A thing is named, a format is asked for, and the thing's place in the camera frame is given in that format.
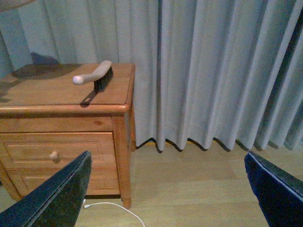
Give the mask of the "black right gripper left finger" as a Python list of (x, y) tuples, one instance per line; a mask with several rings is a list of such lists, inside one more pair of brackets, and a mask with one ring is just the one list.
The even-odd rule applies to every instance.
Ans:
[(87, 192), (92, 158), (85, 151), (0, 214), (2, 227), (73, 227)]

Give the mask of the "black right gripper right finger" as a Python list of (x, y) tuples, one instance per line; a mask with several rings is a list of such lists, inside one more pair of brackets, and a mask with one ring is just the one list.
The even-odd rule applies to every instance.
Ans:
[(268, 225), (301, 227), (303, 182), (252, 151), (244, 162), (251, 189)]

